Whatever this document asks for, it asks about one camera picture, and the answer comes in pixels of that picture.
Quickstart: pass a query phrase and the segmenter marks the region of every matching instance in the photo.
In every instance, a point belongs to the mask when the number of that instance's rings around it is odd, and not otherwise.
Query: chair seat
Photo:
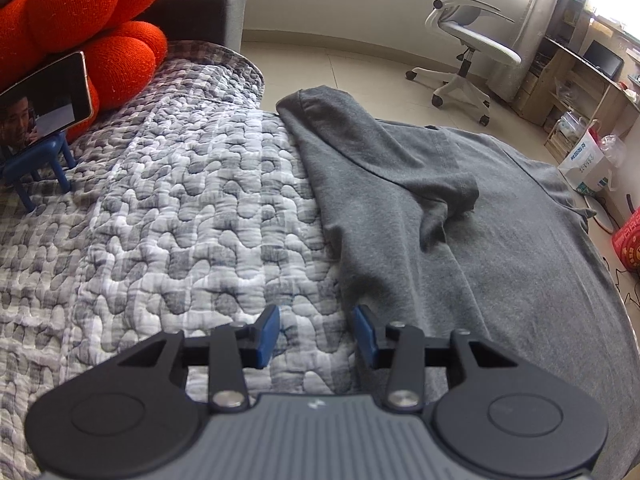
[[[463,41],[466,45],[476,49],[478,52],[487,54],[491,59],[495,59],[505,65],[518,66],[522,60],[510,48],[501,45],[497,41],[479,34],[473,30],[463,27],[456,22],[439,22],[438,26],[447,34]]]
[[[14,182],[24,174],[40,168],[58,156],[65,133],[41,140],[17,155],[11,156],[4,164],[2,176],[7,182]]]

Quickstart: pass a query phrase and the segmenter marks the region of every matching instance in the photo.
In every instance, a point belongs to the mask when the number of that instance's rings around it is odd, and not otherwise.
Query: desk
[[[541,47],[547,51],[554,50],[551,61],[542,69],[540,77],[529,73],[525,83],[520,88],[513,101],[512,107],[516,113],[539,126],[543,126],[554,107],[560,111],[575,111],[588,121],[598,119],[601,123],[600,135],[609,135],[616,127],[616,123],[623,116],[623,134],[630,129],[640,114],[640,107],[633,104],[626,97],[615,81],[591,66],[575,52],[565,48],[551,38],[545,38],[546,45]],[[561,101],[556,96],[556,80],[561,83],[571,81],[580,87],[581,92],[592,105],[580,109]]]

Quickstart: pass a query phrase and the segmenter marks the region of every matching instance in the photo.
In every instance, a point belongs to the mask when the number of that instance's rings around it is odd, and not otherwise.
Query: black monitor
[[[600,70],[609,79],[615,79],[622,68],[622,58],[610,51],[603,44],[591,41],[583,59]]]

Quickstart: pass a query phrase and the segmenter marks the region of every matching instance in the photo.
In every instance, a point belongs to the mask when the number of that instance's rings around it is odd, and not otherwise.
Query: red plush toy
[[[159,28],[130,21],[153,1],[11,0],[0,9],[0,91],[52,55],[83,50],[94,115],[68,131],[72,142],[98,111],[138,94],[166,56]]]

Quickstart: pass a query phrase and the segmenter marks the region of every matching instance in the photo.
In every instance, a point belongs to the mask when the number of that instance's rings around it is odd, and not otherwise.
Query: phone
[[[0,94],[0,148],[15,155],[93,113],[84,53],[68,54]]]

